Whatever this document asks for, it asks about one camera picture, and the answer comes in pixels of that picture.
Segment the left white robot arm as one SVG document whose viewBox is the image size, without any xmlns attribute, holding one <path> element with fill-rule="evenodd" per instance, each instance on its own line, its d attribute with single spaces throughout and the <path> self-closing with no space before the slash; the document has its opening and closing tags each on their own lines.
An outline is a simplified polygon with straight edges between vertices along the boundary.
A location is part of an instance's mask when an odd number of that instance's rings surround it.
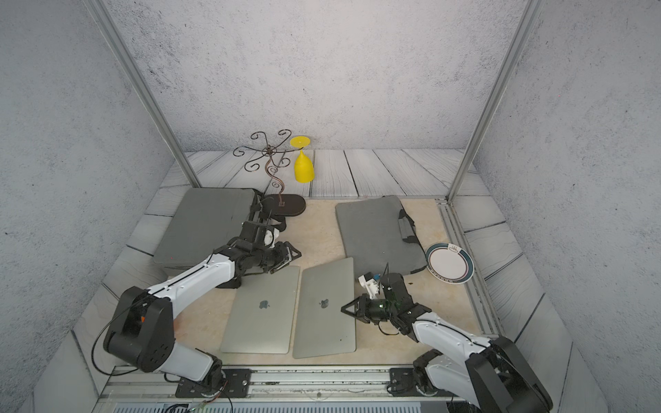
<svg viewBox="0 0 661 413">
<path fill-rule="evenodd" d="M 180 275 L 148 288 L 130 287 L 96 341 L 106 353 L 143 373 L 159 371 L 219 389 L 221 360 L 177 343 L 174 321 L 216 287 L 240 287 L 253 268 L 273 274 L 300 258 L 301 252 L 278 235 L 276 226 L 246 221 L 239 236 Z"/>
</svg>

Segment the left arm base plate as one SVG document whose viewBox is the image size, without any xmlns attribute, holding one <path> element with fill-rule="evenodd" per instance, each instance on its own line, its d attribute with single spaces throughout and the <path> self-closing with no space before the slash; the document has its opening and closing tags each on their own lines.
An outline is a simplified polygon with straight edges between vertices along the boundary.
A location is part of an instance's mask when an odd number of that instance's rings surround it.
<svg viewBox="0 0 661 413">
<path fill-rule="evenodd" d="M 244 399 L 248 395 L 252 370 L 249 368 L 221 368 L 213 370 L 202 381 L 181 378 L 175 391 L 177 399 L 211 399 L 218 392 L 230 399 Z"/>
</svg>

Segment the silver apple laptop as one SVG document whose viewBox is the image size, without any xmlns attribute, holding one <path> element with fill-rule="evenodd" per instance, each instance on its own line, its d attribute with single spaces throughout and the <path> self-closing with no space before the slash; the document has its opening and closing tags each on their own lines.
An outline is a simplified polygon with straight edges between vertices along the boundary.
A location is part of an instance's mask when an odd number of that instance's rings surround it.
<svg viewBox="0 0 661 413">
<path fill-rule="evenodd" d="M 286 354 L 300 273 L 300 268 L 287 266 L 273 274 L 244 277 L 232 304 L 220 351 Z"/>
</svg>

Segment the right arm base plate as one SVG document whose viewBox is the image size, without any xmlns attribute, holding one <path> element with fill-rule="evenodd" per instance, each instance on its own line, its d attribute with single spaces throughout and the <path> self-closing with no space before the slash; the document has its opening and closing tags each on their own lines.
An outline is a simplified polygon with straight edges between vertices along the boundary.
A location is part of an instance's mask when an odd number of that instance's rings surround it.
<svg viewBox="0 0 661 413">
<path fill-rule="evenodd" d="M 426 397 L 426 398 L 454 398 L 451 392 L 431 389 L 423 390 L 416 380 L 414 368 L 390 368 L 387 393 L 396 398 Z"/>
</svg>

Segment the grey zippered laptop bag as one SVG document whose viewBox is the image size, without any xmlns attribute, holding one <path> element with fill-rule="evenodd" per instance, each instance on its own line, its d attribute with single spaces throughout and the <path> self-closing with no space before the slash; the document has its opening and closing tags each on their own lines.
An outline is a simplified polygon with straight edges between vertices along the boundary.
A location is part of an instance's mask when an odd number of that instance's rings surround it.
<svg viewBox="0 0 661 413">
<path fill-rule="evenodd" d="M 154 252 L 154 264 L 175 276 L 200 263 L 241 233 L 261 198 L 255 189 L 189 190 Z"/>
</svg>

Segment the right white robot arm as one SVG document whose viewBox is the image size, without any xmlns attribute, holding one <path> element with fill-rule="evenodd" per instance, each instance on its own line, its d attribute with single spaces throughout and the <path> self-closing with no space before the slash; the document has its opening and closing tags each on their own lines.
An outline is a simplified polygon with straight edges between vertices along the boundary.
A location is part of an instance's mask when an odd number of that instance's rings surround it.
<svg viewBox="0 0 661 413">
<path fill-rule="evenodd" d="M 411 378 L 390 394 L 448 392 L 482 412 L 552 411 L 550 394 L 509 338 L 475 336 L 451 325 L 411 297 L 401 274 L 366 274 L 359 282 L 366 292 L 342 306 L 343 314 L 365 324 L 387 322 L 430 348 L 413 361 Z"/>
</svg>

